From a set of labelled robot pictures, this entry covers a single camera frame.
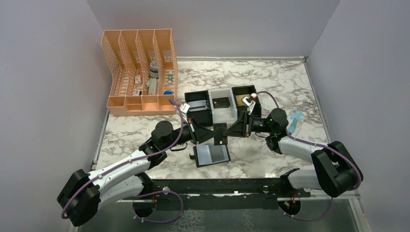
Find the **black credit card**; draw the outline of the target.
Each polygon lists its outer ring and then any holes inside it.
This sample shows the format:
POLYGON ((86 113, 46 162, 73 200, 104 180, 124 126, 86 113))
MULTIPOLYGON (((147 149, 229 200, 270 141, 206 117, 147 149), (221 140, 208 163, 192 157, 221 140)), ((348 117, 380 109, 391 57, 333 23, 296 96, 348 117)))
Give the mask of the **black credit card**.
POLYGON ((229 108, 231 106, 229 97, 213 98, 214 109, 229 108))
POLYGON ((214 145, 227 145, 228 139, 227 136, 224 136, 223 133, 227 130, 226 123, 215 123, 213 124, 214 132, 214 145))

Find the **black leather card holder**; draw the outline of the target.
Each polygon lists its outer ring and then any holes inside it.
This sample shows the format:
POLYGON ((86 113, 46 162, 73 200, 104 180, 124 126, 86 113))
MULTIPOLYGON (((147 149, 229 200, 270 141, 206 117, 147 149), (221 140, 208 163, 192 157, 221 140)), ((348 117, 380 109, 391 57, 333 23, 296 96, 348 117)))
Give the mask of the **black leather card holder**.
POLYGON ((193 155, 190 159, 195 160, 196 167, 205 167, 231 160, 227 145, 201 144, 193 147, 193 155))

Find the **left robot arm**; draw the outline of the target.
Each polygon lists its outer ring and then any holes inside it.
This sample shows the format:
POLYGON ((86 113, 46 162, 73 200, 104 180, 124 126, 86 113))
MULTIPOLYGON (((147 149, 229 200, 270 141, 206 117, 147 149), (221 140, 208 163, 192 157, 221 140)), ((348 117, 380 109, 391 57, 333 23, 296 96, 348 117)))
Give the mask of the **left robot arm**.
POLYGON ((78 227, 92 219, 104 205, 128 197, 147 198, 160 194, 147 170, 167 157, 166 151, 192 141, 203 143, 215 133, 188 119, 179 129, 169 121, 157 123, 151 137, 128 157, 100 170, 86 173, 75 171, 57 197, 62 207, 61 217, 78 227))

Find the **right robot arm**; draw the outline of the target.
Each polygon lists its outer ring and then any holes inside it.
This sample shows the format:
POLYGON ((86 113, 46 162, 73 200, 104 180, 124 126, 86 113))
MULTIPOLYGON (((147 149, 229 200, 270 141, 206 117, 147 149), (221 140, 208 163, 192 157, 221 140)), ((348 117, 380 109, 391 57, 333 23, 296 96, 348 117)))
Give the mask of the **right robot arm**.
POLYGON ((296 138, 287 131, 288 124, 287 114, 280 108, 273 109, 267 118, 241 112, 223 135, 245 138, 252 132, 268 133, 265 141, 271 151, 312 163, 311 169, 297 169, 285 175, 286 179, 279 183, 279 191, 286 197, 301 188, 323 190, 336 198, 360 186, 363 174, 343 143, 334 141, 326 145, 296 138))

